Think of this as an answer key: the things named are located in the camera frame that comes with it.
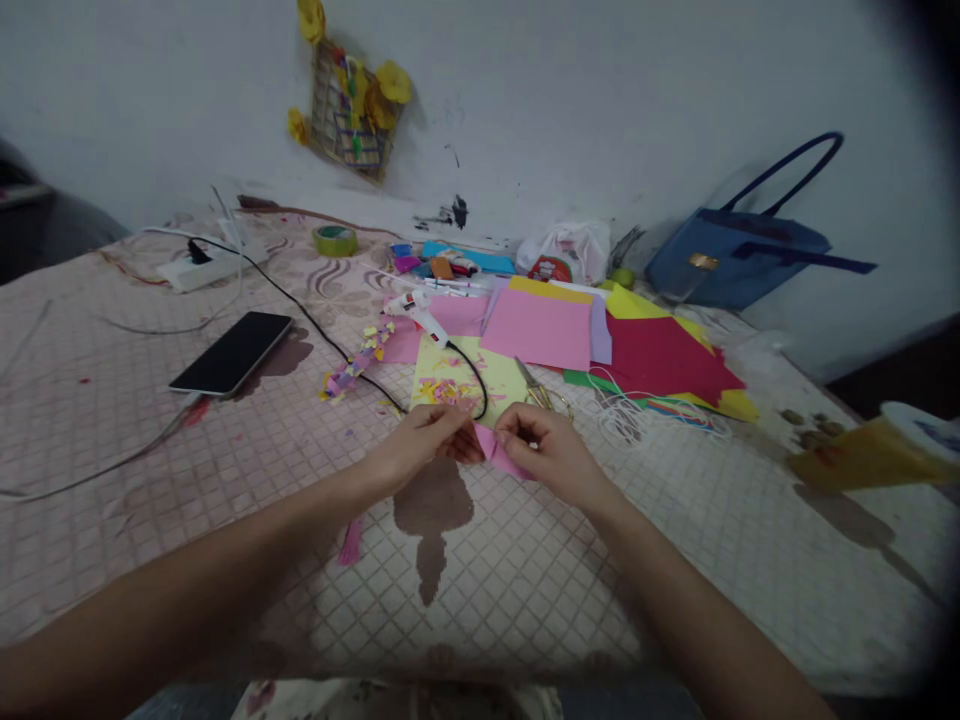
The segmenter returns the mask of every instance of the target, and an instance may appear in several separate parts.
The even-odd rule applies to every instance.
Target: glue gun
[[[450,336],[440,327],[437,319],[427,309],[430,307],[430,298],[423,290],[412,290],[404,293],[395,300],[391,300],[383,308],[384,315],[392,317],[408,317],[423,328],[437,347],[446,347]]]

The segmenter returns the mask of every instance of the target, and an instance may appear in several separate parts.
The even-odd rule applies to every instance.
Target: smartphone
[[[249,312],[170,383],[171,390],[228,397],[240,389],[267,353],[287,334],[293,319]]]

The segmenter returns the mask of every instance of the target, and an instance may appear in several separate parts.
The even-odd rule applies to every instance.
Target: white plastic bag
[[[517,250],[517,269],[535,280],[594,285],[606,279],[609,255],[606,223],[559,223],[523,241]]]

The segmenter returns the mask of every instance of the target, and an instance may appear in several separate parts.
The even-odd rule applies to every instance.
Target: patterned bedsheet
[[[355,258],[318,257],[296,213],[248,214],[270,275],[344,348],[377,316],[390,280],[385,233]],[[215,233],[212,219],[182,217]],[[288,314],[296,329],[244,392],[203,404],[165,443],[82,487],[0,504],[0,643],[36,631],[118,575],[361,458],[397,422],[360,384],[337,406],[317,397],[338,356],[254,270],[188,295],[153,284],[182,238],[145,234],[0,288],[3,357],[49,313],[0,385],[0,478],[39,491],[136,448],[176,412],[169,381],[243,313]],[[533,372],[576,406],[592,391]],[[413,367],[370,375],[409,402]],[[776,389],[751,389],[757,425],[734,438],[669,429],[614,449],[586,414],[576,425],[614,481],[717,587],[825,690],[871,693],[908,681],[942,620],[957,509],[904,487],[829,499],[798,492],[778,412],[850,422],[788,363]],[[430,675],[495,680],[607,675],[655,661],[629,592],[578,512],[487,464],[437,465],[363,519],[362,559],[330,548],[299,564],[251,631],[247,671],[321,677]]]

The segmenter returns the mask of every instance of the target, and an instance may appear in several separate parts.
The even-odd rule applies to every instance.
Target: blue bag
[[[734,212],[734,206],[762,182],[811,148],[828,140],[833,144],[814,168],[790,192],[760,213]],[[686,302],[695,305],[743,310],[786,282],[807,265],[849,270],[866,275],[873,263],[827,255],[833,248],[820,233],[777,212],[826,167],[843,145],[843,135],[828,132],[801,145],[741,190],[719,210],[700,208],[647,265],[647,279],[658,292],[667,286],[677,267],[693,253],[717,258],[717,268],[694,290]]]

